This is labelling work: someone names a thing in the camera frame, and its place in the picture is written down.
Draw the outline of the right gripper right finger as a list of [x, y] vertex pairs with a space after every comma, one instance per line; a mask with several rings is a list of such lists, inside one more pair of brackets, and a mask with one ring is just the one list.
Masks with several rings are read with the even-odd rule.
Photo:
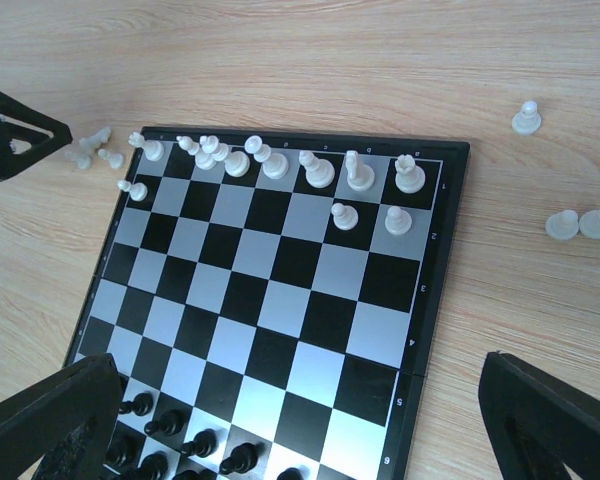
[[505, 479], [600, 479], [600, 401], [520, 358], [486, 355], [478, 398]]

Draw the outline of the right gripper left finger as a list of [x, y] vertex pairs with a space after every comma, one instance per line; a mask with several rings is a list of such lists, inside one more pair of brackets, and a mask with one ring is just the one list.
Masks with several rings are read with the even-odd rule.
[[0, 479], [97, 479], [122, 401], [110, 353], [87, 356], [0, 402]]

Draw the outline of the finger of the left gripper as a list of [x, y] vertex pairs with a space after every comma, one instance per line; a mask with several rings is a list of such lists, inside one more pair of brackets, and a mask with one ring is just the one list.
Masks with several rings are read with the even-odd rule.
[[0, 182], [71, 144], [69, 126], [0, 91]]

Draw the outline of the white chess bishop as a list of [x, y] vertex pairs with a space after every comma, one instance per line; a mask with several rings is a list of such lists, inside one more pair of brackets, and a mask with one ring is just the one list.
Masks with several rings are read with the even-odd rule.
[[326, 188], [335, 177], [333, 165], [326, 159], [316, 157], [312, 152], [301, 150], [299, 162], [305, 168], [305, 178], [314, 188]]
[[195, 165], [205, 171], [211, 170], [217, 164], [213, 157], [206, 153], [198, 142], [189, 136], [177, 136], [178, 146], [194, 158]]

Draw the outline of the white chess queen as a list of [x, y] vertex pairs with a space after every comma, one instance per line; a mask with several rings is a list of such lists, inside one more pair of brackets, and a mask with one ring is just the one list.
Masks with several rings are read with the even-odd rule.
[[225, 172], [235, 178], [244, 176], [249, 170], [249, 157], [241, 151], [230, 152], [225, 143], [215, 135], [201, 136], [202, 153], [196, 158], [196, 165], [203, 170], [211, 170], [219, 162], [224, 163]]

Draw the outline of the white chess pawn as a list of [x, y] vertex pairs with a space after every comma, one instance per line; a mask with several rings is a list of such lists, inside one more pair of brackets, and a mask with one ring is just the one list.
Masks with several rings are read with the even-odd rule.
[[343, 231], [352, 230], [358, 223], [359, 215], [351, 205], [334, 203], [331, 207], [331, 215], [336, 228]]
[[411, 215], [398, 206], [391, 206], [387, 210], [384, 220], [386, 230], [394, 236], [406, 234], [412, 227]]

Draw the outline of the white chess king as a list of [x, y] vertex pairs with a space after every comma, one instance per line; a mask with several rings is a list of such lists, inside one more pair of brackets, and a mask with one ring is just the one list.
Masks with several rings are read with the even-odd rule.
[[265, 144], [258, 135], [248, 137], [244, 143], [245, 151], [261, 164], [261, 170], [265, 176], [278, 180], [284, 177], [289, 169], [289, 162], [286, 156], [281, 153], [274, 153], [271, 147]]

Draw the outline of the white chess rook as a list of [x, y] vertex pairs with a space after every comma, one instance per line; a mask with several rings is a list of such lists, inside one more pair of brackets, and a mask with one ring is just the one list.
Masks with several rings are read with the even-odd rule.
[[397, 188], [406, 194], [419, 192], [426, 181], [424, 170], [418, 166], [412, 155], [399, 155], [395, 163], [395, 183]]

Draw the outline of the white chess knight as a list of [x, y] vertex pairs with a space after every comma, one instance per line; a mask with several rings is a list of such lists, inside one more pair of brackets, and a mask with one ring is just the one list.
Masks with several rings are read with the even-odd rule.
[[373, 169], [360, 160], [359, 153], [348, 150], [345, 154], [345, 167], [347, 170], [347, 183], [357, 192], [369, 190], [375, 181]]

